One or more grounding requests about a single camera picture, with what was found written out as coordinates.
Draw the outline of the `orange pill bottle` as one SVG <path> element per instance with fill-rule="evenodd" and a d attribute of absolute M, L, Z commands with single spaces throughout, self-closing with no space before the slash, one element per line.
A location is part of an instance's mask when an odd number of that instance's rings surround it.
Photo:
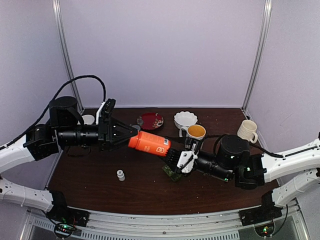
<path fill-rule="evenodd" d="M 136 136 L 130 138 L 128 147 L 137 151 L 165 157 L 171 148 L 171 141 L 159 135 L 138 131 Z"/>

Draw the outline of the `green pill organizer box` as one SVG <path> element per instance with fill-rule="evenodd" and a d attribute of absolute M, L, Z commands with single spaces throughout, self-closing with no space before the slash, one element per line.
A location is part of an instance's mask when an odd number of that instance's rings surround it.
<path fill-rule="evenodd" d="M 182 178 L 182 175 L 173 172 L 168 165 L 163 166 L 162 170 L 173 182 L 178 182 Z"/>

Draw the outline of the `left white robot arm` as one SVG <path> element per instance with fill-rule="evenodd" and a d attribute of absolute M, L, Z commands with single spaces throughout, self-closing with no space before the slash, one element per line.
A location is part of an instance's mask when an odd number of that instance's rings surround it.
<path fill-rule="evenodd" d="M 62 96 L 49 102 L 49 120 L 27 130 L 12 144 L 0 148 L 0 171 L 39 161 L 66 147 L 97 146 L 100 151 L 112 151 L 127 146 L 138 130 L 112 117 L 116 101 L 109 99 L 99 108 L 97 123 L 86 124 L 77 111 L 77 100 Z M 52 212 L 61 222 L 72 218 L 62 192 L 38 190 L 0 179 L 0 199 L 20 206 Z"/>

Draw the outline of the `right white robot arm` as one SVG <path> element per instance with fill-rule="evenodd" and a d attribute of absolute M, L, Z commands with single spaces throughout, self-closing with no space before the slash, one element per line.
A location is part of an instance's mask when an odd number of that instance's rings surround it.
<path fill-rule="evenodd" d="M 252 144 L 232 134 L 215 135 L 213 152 L 201 149 L 203 140 L 173 137 L 184 143 L 184 150 L 169 148 L 162 160 L 170 169 L 188 176 L 194 171 L 226 183 L 234 181 L 237 188 L 253 190 L 275 179 L 296 174 L 283 186 L 262 197 L 262 206 L 256 210 L 259 220 L 268 220 L 277 208 L 283 208 L 292 199 L 304 194 L 320 182 L 320 140 L 280 153 L 265 149 L 252 155 Z"/>

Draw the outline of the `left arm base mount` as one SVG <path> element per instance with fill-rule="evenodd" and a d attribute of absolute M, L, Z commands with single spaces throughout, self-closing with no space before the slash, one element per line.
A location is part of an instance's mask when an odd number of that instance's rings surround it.
<path fill-rule="evenodd" d="M 90 213 L 85 210 L 75 209 L 67 206 L 54 205 L 53 208 L 46 212 L 49 219 L 67 223 L 73 226 L 86 227 Z"/>

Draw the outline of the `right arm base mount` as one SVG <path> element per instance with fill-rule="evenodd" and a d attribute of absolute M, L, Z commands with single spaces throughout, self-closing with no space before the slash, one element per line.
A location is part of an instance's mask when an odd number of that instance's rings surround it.
<path fill-rule="evenodd" d="M 282 209 L 279 207 L 254 207 L 250 209 L 240 210 L 239 218 L 243 226 L 255 225 L 267 221 L 271 221 L 282 216 Z"/>

